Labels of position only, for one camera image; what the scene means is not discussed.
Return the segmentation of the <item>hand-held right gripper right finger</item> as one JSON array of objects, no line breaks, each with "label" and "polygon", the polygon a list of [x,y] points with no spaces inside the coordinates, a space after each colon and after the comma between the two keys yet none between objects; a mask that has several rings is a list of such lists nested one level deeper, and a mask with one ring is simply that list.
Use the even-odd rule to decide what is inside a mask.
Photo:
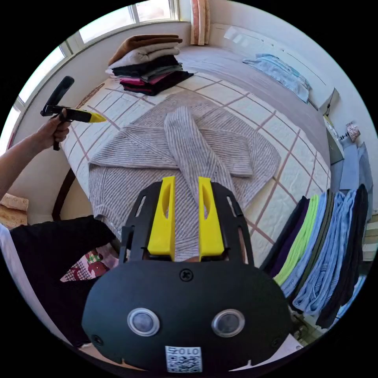
[{"label": "hand-held right gripper right finger", "polygon": [[221,256],[224,244],[210,178],[198,178],[198,191],[199,256]]}]

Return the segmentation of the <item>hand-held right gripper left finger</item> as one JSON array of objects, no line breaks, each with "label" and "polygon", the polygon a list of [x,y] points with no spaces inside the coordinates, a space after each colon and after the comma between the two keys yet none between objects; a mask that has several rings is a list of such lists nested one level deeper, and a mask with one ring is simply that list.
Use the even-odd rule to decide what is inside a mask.
[{"label": "hand-held right gripper left finger", "polygon": [[175,254],[175,183],[175,176],[162,179],[147,247],[151,255]]}]

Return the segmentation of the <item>person's left hand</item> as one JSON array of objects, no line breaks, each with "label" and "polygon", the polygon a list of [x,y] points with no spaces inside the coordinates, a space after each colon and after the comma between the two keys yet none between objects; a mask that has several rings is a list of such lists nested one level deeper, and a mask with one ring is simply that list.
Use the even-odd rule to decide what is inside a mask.
[{"label": "person's left hand", "polygon": [[59,145],[69,133],[70,121],[68,121],[66,110],[50,118],[44,123],[33,137],[38,152]]}]

